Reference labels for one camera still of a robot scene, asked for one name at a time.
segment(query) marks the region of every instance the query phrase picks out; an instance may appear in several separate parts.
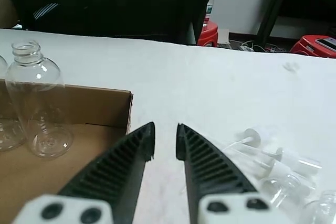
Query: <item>clear plastic bottle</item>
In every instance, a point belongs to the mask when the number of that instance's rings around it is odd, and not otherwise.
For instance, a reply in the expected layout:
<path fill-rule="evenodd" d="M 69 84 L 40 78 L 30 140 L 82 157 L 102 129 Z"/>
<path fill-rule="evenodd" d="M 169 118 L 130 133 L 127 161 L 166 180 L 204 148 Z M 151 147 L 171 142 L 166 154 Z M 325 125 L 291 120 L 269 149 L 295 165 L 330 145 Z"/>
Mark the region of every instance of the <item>clear plastic bottle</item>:
<path fill-rule="evenodd" d="M 57 157 L 69 150 L 68 99 L 58 66 L 33 40 L 12 44 L 14 62 L 6 85 L 30 149 L 40 157 Z"/>
<path fill-rule="evenodd" d="M 204 21 L 203 21 L 203 27 L 207 26 L 209 23 L 212 8 L 214 6 L 214 2 L 215 0 L 209 0 L 208 4 L 206 5 L 206 13 L 205 13 Z"/>
<path fill-rule="evenodd" d="M 284 179 L 266 178 L 261 181 L 259 191 L 289 218 L 298 219 L 305 195 L 302 194 L 300 180 L 294 175 L 289 174 Z"/>
<path fill-rule="evenodd" d="M 299 224 L 336 223 L 336 191 L 324 191 L 319 200 L 308 203 L 298 222 Z"/>
<path fill-rule="evenodd" d="M 7 63 L 0 56 L 0 151 L 15 148 L 25 140 L 20 121 L 6 89 L 6 71 Z"/>

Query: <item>chair backrest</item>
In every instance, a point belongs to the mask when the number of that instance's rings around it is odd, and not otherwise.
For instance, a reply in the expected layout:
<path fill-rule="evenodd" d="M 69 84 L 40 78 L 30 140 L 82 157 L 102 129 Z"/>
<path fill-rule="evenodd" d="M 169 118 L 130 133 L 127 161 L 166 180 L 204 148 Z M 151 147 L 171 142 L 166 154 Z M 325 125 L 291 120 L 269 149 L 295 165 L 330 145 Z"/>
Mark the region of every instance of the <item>chair backrest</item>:
<path fill-rule="evenodd" d="M 28 30 L 186 44 L 201 33 L 208 0 L 12 0 Z"/>

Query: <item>red stool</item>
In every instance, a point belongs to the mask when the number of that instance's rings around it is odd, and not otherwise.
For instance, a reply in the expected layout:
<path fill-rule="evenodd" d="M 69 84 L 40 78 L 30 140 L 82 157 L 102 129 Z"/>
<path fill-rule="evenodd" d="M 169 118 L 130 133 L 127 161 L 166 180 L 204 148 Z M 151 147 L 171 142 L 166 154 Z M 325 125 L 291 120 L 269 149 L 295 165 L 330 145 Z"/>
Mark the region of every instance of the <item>red stool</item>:
<path fill-rule="evenodd" d="M 202 28 L 201 35 L 198 39 L 198 46 L 217 47 L 218 43 L 218 26 L 209 20 L 208 25 Z"/>
<path fill-rule="evenodd" d="M 289 51 L 299 55 L 309 55 L 324 58 L 336 58 L 336 52 L 316 42 L 317 39 L 327 39 L 324 35 L 305 35 Z"/>

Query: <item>smartphone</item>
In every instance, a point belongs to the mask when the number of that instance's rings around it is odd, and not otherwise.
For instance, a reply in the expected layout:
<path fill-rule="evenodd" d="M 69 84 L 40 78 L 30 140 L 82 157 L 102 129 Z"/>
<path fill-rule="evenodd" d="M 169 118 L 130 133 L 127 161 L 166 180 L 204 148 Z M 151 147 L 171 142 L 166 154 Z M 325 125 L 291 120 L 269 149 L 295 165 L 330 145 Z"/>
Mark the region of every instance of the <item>smartphone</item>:
<path fill-rule="evenodd" d="M 333 38 L 317 39 L 315 40 L 315 42 L 336 52 L 336 39 Z"/>

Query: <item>white tablecloth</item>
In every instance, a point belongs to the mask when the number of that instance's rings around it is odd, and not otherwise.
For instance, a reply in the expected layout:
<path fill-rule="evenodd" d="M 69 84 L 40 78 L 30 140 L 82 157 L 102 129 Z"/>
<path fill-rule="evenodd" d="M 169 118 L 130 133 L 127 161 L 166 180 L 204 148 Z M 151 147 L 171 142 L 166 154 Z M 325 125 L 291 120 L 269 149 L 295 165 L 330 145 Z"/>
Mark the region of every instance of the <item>white tablecloth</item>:
<path fill-rule="evenodd" d="M 176 127 L 218 141 L 253 125 L 282 129 L 278 145 L 322 161 L 319 189 L 336 189 L 336 60 L 188 47 L 132 39 L 0 30 L 0 55 L 33 38 L 66 84 L 130 90 L 131 128 L 155 122 L 154 160 L 146 165 L 134 224 L 188 223 Z"/>

